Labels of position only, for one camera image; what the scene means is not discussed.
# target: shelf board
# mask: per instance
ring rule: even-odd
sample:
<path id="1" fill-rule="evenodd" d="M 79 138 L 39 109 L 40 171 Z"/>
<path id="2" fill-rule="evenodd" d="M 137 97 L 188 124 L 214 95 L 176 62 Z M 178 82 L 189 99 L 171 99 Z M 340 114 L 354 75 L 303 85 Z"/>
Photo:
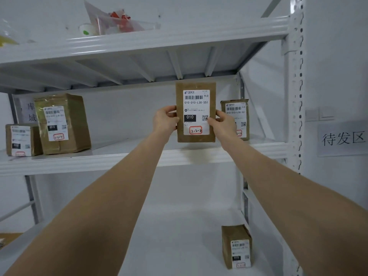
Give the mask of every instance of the shelf board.
<path id="1" fill-rule="evenodd" d="M 116 143 L 92 145 L 92 149 L 78 153 L 9 157 L 0 151 L 0 176 L 68 173 L 108 170 L 133 150 L 142 139 L 126 139 Z M 251 135 L 248 143 L 272 159 L 287 157 L 287 145 Z M 166 144 L 158 166 L 180 166 L 204 163 L 232 162 L 218 140 L 215 143 L 178 143 L 174 133 Z"/>
<path id="2" fill-rule="evenodd" d="M 0 275 L 46 224 L 42 222 L 36 225 L 0 251 Z M 256 241 L 253 246 L 255 261 L 251 268 L 226 268 L 222 257 L 221 226 L 237 224 L 246 224 L 240 210 L 170 213 L 143 210 L 119 275 L 273 276 Z"/>
<path id="3" fill-rule="evenodd" d="M 0 49 L 0 91 L 233 75 L 267 42 L 286 37 L 289 21 L 261 18 L 6 46 Z"/>

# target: human arm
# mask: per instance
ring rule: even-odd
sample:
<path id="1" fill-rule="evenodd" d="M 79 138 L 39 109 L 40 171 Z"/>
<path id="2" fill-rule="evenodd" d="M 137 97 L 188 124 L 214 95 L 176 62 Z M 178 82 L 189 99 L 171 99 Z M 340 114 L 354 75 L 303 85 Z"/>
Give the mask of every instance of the human arm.
<path id="1" fill-rule="evenodd" d="M 154 171 L 176 129 L 176 106 L 157 111 L 153 132 L 78 194 L 5 276 L 117 275 Z"/>
<path id="2" fill-rule="evenodd" d="M 306 274 L 367 274 L 368 212 L 262 155 L 236 136 L 231 116 L 216 114 L 208 121 L 216 137 Z"/>

